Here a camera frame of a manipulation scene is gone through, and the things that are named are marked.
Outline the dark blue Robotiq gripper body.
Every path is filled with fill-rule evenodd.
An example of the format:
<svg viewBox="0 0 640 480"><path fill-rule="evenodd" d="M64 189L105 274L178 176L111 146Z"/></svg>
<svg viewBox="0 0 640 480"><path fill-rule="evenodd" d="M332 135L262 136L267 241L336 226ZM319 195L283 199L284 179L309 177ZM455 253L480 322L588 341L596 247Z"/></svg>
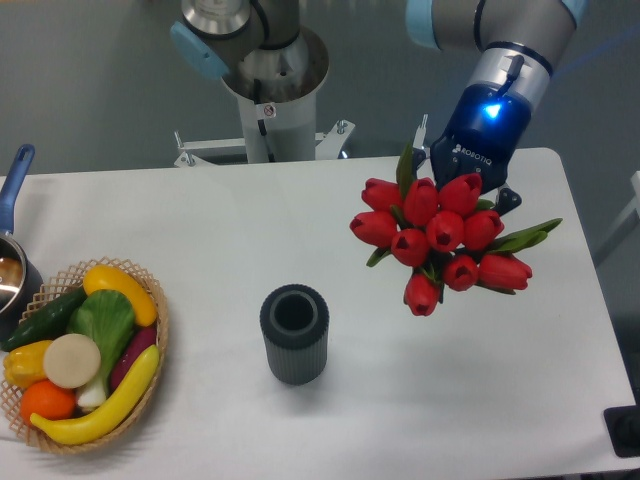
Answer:
<svg viewBox="0 0 640 480"><path fill-rule="evenodd" d="M530 119L526 102L499 97L487 85L467 87L443 134L430 147L436 186L441 189L457 177L477 173L483 191L501 187Z"/></svg>

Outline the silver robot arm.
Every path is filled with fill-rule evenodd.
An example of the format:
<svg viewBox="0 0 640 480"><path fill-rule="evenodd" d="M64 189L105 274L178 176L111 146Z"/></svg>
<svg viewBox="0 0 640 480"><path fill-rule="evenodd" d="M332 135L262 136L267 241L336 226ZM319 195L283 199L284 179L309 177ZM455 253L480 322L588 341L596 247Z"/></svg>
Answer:
<svg viewBox="0 0 640 480"><path fill-rule="evenodd" d="M479 62L441 136L410 150L429 161L438 186L479 173L507 213L520 196L508 165L577 29L582 1L410 1L405 25L416 44L474 48ZM328 51L300 21L296 1L185 1L170 30L184 60L235 96L246 155L252 163L334 158L337 135L316 137L316 95Z"/></svg>

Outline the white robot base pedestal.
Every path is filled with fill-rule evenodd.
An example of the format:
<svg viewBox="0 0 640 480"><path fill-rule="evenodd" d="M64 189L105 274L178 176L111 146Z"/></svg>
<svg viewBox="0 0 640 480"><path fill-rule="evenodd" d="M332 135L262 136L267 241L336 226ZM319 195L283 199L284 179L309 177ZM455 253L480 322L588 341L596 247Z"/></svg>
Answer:
<svg viewBox="0 0 640 480"><path fill-rule="evenodd" d="M177 22L171 39L186 62L200 75L220 80L235 97L243 138L188 142L184 156L229 155L243 149L250 164L338 159L355 124L338 120L326 132L316 130L317 93L329 72L328 51L313 31L299 30L280 49L255 49L228 67L203 39Z"/></svg>

